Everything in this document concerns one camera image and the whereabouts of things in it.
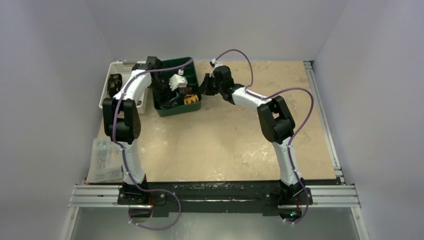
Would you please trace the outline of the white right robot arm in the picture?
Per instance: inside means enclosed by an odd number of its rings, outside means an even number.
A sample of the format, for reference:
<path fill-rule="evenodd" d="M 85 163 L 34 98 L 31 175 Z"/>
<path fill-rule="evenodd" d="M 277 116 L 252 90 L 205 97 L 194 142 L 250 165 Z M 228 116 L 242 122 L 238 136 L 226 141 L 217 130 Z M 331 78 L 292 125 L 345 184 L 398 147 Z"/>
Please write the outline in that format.
<path fill-rule="evenodd" d="M 234 82 L 230 68 L 220 63 L 211 65 L 211 72 L 205 74 L 199 91 L 206 96 L 220 94 L 223 100 L 257 113 L 261 132 L 272 144 L 278 161 L 283 185 L 280 196 L 288 204 L 298 200 L 306 187 L 291 146 L 296 124 L 284 98 L 266 99 L 247 93 L 244 85 Z"/>

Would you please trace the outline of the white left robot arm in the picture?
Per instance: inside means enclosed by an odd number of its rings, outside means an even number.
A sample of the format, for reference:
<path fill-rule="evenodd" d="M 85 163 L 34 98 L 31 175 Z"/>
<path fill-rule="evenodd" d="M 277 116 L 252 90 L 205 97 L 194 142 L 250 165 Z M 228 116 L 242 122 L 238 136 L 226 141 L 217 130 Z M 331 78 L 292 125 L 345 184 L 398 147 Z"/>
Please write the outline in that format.
<path fill-rule="evenodd" d="M 123 184 L 122 190 L 130 192 L 129 197 L 138 205 L 146 203 L 149 193 L 155 189 L 143 187 L 146 174 L 141 165 L 137 140 L 141 134 L 141 120 L 137 102 L 147 88 L 169 89 L 168 83 L 162 83 L 160 72 L 183 69 L 186 66 L 163 67 L 157 57 L 149 56 L 145 63 L 135 64 L 128 81 L 113 97 L 102 102 L 104 132 L 111 141 L 118 145 L 122 155 Z"/>

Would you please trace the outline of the navy floral tie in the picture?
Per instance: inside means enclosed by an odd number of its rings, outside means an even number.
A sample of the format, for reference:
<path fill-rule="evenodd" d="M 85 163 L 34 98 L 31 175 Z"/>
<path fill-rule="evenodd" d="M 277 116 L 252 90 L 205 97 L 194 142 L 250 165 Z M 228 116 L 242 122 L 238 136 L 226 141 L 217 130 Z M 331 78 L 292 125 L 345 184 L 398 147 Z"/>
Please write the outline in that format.
<path fill-rule="evenodd" d="M 160 110 L 168 110 L 179 106 L 179 98 L 166 99 L 159 104 Z"/>

